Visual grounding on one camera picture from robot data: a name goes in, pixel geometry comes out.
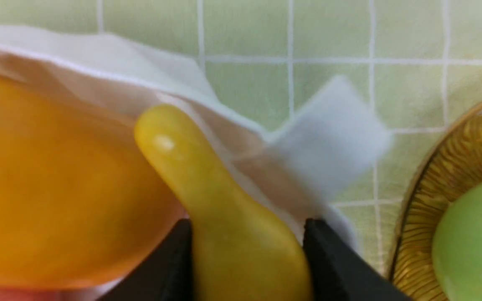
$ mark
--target green sphere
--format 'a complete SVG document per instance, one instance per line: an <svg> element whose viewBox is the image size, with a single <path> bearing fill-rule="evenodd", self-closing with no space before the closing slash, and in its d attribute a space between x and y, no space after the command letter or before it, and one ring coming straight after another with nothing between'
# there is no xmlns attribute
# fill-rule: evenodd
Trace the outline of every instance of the green sphere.
<svg viewBox="0 0 482 301"><path fill-rule="evenodd" d="M434 234L432 259L451 301L482 300L482 183L444 213Z"/></svg>

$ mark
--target yellow plastic object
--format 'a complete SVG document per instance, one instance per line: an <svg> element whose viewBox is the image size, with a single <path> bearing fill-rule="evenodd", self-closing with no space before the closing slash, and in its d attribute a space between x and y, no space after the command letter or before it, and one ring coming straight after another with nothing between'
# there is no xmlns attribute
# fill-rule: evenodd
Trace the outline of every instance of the yellow plastic object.
<svg viewBox="0 0 482 301"><path fill-rule="evenodd" d="M0 77L0 286L69 289L130 272L182 206L133 123Z"/></svg>
<svg viewBox="0 0 482 301"><path fill-rule="evenodd" d="M182 111L145 112L137 144L189 212L197 301L310 301L304 252L289 228L233 180Z"/></svg>

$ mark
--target ribbed glass bowl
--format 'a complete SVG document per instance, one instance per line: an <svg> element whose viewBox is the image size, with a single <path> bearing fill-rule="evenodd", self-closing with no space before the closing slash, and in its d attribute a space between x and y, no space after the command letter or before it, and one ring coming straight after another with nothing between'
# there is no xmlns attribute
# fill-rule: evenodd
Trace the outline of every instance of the ribbed glass bowl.
<svg viewBox="0 0 482 301"><path fill-rule="evenodd" d="M482 103L457 120L426 156L403 200L388 278L414 300L447 300L431 261L434 232L448 205L479 183Z"/></svg>

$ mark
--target orange plastic object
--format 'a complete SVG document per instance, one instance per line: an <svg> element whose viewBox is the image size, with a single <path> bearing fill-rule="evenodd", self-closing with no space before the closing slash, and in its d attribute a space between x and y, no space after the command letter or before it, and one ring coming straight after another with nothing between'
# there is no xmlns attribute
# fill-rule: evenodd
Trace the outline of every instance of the orange plastic object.
<svg viewBox="0 0 482 301"><path fill-rule="evenodd" d="M57 292L0 289L0 301L61 301Z"/></svg>
<svg viewBox="0 0 482 301"><path fill-rule="evenodd" d="M0 77L0 286L70 289L130 272L183 209L133 123Z"/></svg>

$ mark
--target green tile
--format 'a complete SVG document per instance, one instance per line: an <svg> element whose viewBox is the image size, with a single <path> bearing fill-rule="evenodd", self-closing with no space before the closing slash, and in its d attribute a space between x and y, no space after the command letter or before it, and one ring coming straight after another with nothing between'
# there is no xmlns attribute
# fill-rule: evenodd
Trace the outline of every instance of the green tile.
<svg viewBox="0 0 482 301"><path fill-rule="evenodd" d="M482 101L482 66L448 67L449 118L453 121Z"/></svg>
<svg viewBox="0 0 482 301"><path fill-rule="evenodd" d="M452 59L482 59L482 0L451 2Z"/></svg>
<svg viewBox="0 0 482 301"><path fill-rule="evenodd" d="M373 199L373 171L362 175L356 182L336 197L336 200L339 202L371 199Z"/></svg>
<svg viewBox="0 0 482 301"><path fill-rule="evenodd" d="M444 125L441 66L375 66L375 106L390 128Z"/></svg>
<svg viewBox="0 0 482 301"><path fill-rule="evenodd" d="M362 249L362 258L377 267L379 264L379 248L377 242L377 223L375 221L374 206L358 206L340 208L346 217L352 221Z"/></svg>
<svg viewBox="0 0 482 301"><path fill-rule="evenodd" d="M294 20L295 57L369 55L366 0L297 0Z"/></svg>
<svg viewBox="0 0 482 301"><path fill-rule="evenodd" d="M198 53L195 0L103 0L106 31L177 53Z"/></svg>
<svg viewBox="0 0 482 301"><path fill-rule="evenodd" d="M365 101L369 100L367 64L295 64L295 109L302 107L333 76L345 75Z"/></svg>
<svg viewBox="0 0 482 301"><path fill-rule="evenodd" d="M97 32L96 0L0 0L0 23Z"/></svg>
<svg viewBox="0 0 482 301"><path fill-rule="evenodd" d="M441 133L396 135L393 149L377 164L379 199L400 199L419 164Z"/></svg>
<svg viewBox="0 0 482 301"><path fill-rule="evenodd" d="M287 65L208 63L206 73L222 103L275 130L289 117Z"/></svg>
<svg viewBox="0 0 482 301"><path fill-rule="evenodd" d="M444 51L440 0L377 0L375 56L439 59Z"/></svg>
<svg viewBox="0 0 482 301"><path fill-rule="evenodd" d="M287 55L287 0L205 0L207 55Z"/></svg>
<svg viewBox="0 0 482 301"><path fill-rule="evenodd" d="M395 239L395 227L401 212L401 203L381 204L380 212L380 231L382 235L382 258L384 266L387 265L390 258L391 248Z"/></svg>

